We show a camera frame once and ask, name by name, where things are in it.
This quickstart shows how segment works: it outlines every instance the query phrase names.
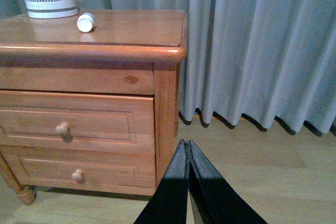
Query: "wood knot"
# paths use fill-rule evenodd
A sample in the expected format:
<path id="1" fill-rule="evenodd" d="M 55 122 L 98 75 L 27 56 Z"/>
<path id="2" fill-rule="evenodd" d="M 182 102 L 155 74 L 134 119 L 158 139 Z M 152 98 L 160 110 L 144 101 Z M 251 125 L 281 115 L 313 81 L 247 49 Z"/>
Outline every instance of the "wood knot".
<path id="1" fill-rule="evenodd" d="M 135 84 L 138 81 L 138 79 L 134 76 L 127 76 L 125 78 L 125 81 L 128 82 L 129 84 Z"/>

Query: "drawer panel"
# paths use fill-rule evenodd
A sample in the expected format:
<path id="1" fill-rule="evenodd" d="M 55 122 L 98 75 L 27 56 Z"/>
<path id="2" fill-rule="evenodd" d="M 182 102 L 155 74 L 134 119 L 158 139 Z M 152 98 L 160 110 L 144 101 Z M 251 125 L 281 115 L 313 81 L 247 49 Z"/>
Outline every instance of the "drawer panel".
<path id="1" fill-rule="evenodd" d="M 4 145 L 155 154 L 153 98 L 0 91 L 0 126 Z"/>
<path id="2" fill-rule="evenodd" d="M 155 191 L 154 157 L 113 155 L 29 147 L 1 147 L 23 185 L 151 195 Z M 72 178 L 81 170 L 82 180 Z"/>
<path id="3" fill-rule="evenodd" d="M 153 67 L 138 62 L 2 58 L 0 89 L 152 95 Z"/>

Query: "curtain fold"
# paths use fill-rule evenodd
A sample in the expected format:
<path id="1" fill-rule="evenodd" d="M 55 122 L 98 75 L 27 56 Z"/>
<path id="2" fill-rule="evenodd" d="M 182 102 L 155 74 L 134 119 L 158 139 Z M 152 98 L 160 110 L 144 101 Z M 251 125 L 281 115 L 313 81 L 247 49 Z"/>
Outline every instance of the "curtain fold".
<path id="1" fill-rule="evenodd" d="M 92 9 L 182 9 L 189 15 L 180 110 L 232 125 L 245 113 L 270 128 L 336 124 L 336 0 L 76 0 Z M 0 17 L 26 11 L 0 0 Z"/>

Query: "nightstand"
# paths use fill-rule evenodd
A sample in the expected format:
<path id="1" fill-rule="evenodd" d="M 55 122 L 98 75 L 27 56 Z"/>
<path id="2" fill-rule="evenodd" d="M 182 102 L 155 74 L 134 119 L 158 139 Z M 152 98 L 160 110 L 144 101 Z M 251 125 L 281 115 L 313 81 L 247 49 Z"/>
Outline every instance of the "nightstand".
<path id="1" fill-rule="evenodd" d="M 173 155 L 186 14 L 89 12 L 90 33 L 1 20 L 0 172 L 27 205 L 33 185 L 152 195 Z"/>

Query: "nightstand top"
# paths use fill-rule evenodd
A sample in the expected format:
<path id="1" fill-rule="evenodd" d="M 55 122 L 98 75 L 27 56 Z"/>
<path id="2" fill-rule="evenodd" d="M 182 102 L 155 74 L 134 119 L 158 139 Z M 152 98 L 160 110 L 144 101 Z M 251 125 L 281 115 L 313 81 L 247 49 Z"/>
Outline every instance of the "nightstand top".
<path id="1" fill-rule="evenodd" d="M 95 16 L 82 33 L 77 19 Z M 180 10 L 82 10 L 79 15 L 35 19 L 27 14 L 0 23 L 0 55 L 125 61 L 180 61 L 186 55 L 187 18 Z"/>

